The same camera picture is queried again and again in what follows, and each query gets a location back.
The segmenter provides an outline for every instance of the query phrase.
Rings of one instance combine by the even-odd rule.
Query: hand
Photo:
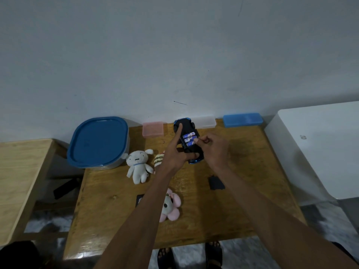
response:
[[[184,153],[177,151],[177,144],[182,134],[182,127],[182,124],[179,124],[175,136],[166,148],[163,161],[160,165],[160,170],[174,172],[173,175],[182,168],[186,161],[194,160],[200,156],[199,153]]]
[[[228,167],[228,141],[213,133],[194,139],[195,144],[202,148],[204,159],[213,171],[217,172]]]

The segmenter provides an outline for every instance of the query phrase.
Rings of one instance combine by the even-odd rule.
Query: pink flower plush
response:
[[[171,221],[177,220],[180,216],[180,211],[178,208],[181,206],[180,197],[173,193],[171,189],[167,190],[166,197],[164,198],[164,203],[162,207],[161,217],[159,218],[159,222],[163,222],[168,219]]]

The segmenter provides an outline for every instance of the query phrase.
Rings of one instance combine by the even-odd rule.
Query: light wood table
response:
[[[165,136],[142,137],[142,127],[130,128],[130,151],[155,149],[162,152],[173,138],[173,125],[165,125]],[[212,129],[199,129],[200,135],[214,131],[230,141],[229,164],[233,170],[284,208],[305,222],[272,148],[259,126],[225,128],[221,119]],[[155,179],[135,185],[126,177],[128,166],[94,171],[87,169],[67,238],[64,258],[74,259],[101,254],[135,209],[136,196],[144,194]],[[182,200],[177,221],[159,224],[154,248],[197,244],[254,235],[254,230],[230,192],[210,190],[213,175],[205,161],[183,168],[169,187]]]
[[[53,139],[0,143],[0,246],[24,239],[39,185],[54,154],[66,151]]]

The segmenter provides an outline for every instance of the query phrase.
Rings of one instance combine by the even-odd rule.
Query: blue battery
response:
[[[191,140],[193,140],[193,139],[195,139],[195,138],[197,138],[196,135],[194,135],[193,137],[190,137],[190,138],[188,138],[188,139],[185,139],[185,142],[187,143],[187,142],[189,142],[189,141],[191,141]]]
[[[195,142],[191,141],[191,142],[187,143],[187,146],[192,146],[193,144],[195,144]]]
[[[189,137],[193,137],[193,136],[195,136],[196,134],[194,133],[194,132],[191,132],[191,133],[188,133],[188,134],[184,134],[182,137],[184,138],[184,139],[187,139],[187,138],[189,138]]]

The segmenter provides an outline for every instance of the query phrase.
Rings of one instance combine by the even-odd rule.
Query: white plush toy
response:
[[[148,173],[153,173],[153,168],[146,164],[148,161],[148,154],[153,154],[152,149],[147,149],[146,151],[135,151],[130,154],[124,153],[121,158],[126,159],[127,165],[130,167],[127,173],[127,177],[131,177],[134,180],[135,184],[146,182]]]

